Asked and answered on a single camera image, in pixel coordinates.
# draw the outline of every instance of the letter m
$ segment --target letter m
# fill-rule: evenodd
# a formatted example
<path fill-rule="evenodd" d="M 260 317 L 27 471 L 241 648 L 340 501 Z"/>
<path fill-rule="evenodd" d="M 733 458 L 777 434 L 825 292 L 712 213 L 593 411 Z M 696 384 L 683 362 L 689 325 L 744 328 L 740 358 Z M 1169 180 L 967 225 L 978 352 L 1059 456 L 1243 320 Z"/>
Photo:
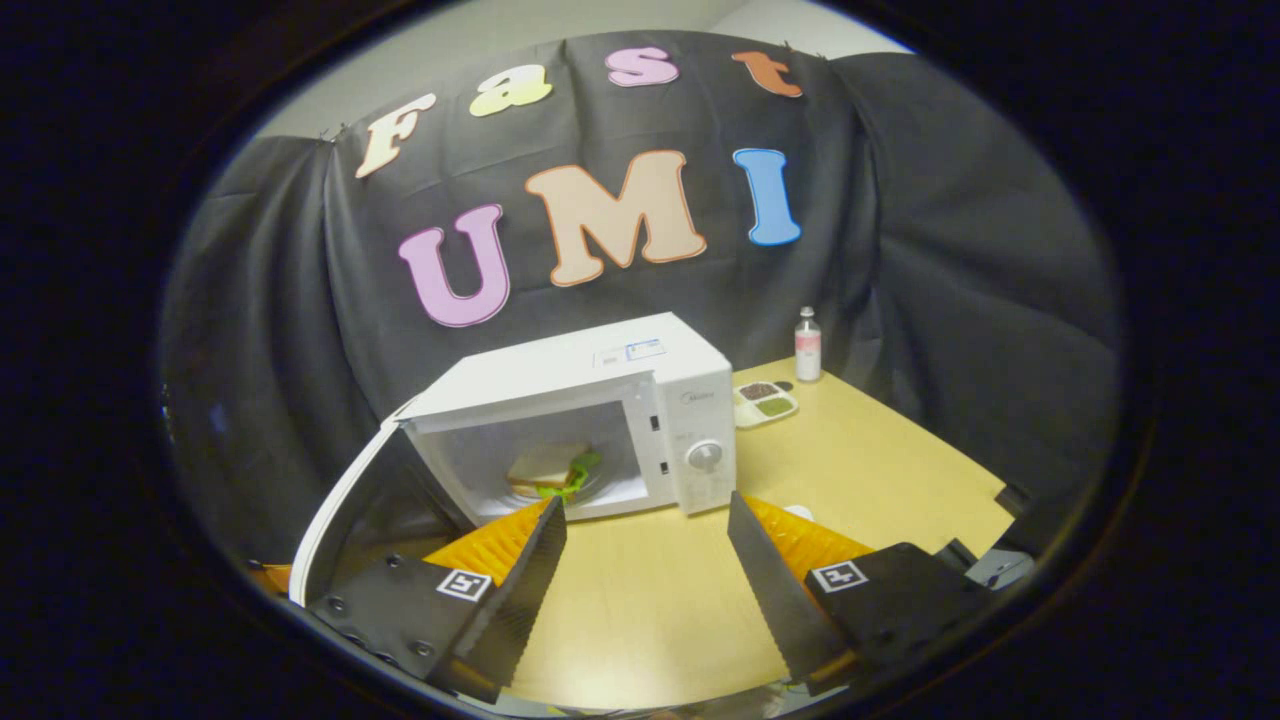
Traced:
<path fill-rule="evenodd" d="M 650 263 L 682 260 L 705 250 L 707 241 L 689 217 L 680 182 L 684 167 L 684 154 L 675 150 L 641 152 L 631 159 L 617 197 L 577 165 L 552 168 L 529 178 L 525 190 L 547 204 L 559 258 L 552 283 L 568 287 L 600 277 L 604 261 L 588 250 L 588 236 L 620 268 L 630 266 L 641 222 L 648 240 L 640 254 Z"/>

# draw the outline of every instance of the bread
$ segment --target bread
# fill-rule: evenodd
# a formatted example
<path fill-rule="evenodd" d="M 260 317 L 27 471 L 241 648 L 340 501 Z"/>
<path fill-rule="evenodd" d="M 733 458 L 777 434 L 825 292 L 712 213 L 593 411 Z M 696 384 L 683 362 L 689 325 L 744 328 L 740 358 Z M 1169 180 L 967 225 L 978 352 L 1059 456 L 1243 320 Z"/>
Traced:
<path fill-rule="evenodd" d="M 563 488 L 572 478 L 570 462 L 590 450 L 585 442 L 547 443 L 526 450 L 507 470 L 507 482 L 517 495 L 538 496 L 538 489 Z"/>

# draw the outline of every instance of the white microwave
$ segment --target white microwave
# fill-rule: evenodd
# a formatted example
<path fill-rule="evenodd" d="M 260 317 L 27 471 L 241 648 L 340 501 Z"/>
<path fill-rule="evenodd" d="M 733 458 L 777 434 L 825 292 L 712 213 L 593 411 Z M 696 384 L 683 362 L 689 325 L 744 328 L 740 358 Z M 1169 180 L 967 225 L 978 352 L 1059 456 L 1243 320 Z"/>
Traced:
<path fill-rule="evenodd" d="M 401 430 L 477 527 L 538 501 L 544 491 L 512 477 L 522 464 L 554 469 L 571 455 L 591 464 L 566 496 L 568 520 L 728 505 L 736 484 L 731 372 L 671 313 L 465 357 L 383 421 L 312 519 L 292 580 L 301 589 L 330 521 L 348 496 L 367 496 L 352 489 Z"/>

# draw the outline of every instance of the plastic bottle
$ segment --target plastic bottle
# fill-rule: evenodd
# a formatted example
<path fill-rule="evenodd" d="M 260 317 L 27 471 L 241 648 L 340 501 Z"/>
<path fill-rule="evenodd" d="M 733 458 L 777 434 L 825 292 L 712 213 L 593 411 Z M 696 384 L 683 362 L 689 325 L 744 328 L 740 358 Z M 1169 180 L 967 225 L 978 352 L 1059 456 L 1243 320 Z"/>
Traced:
<path fill-rule="evenodd" d="M 822 329 L 813 322 L 813 307 L 800 309 L 796 325 L 796 379 L 815 383 L 822 377 Z"/>

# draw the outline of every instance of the microwave dial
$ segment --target microwave dial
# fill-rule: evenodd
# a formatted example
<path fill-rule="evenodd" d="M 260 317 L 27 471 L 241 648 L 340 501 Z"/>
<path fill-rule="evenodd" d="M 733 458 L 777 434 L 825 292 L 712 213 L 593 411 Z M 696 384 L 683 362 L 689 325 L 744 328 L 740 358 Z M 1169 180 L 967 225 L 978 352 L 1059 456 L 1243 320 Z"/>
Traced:
<path fill-rule="evenodd" d="M 718 442 L 713 439 L 704 439 L 703 442 L 694 443 L 694 446 L 689 448 L 689 455 L 685 456 L 685 461 L 698 470 L 710 473 L 717 465 L 719 465 L 723 456 L 724 450 L 721 448 Z"/>

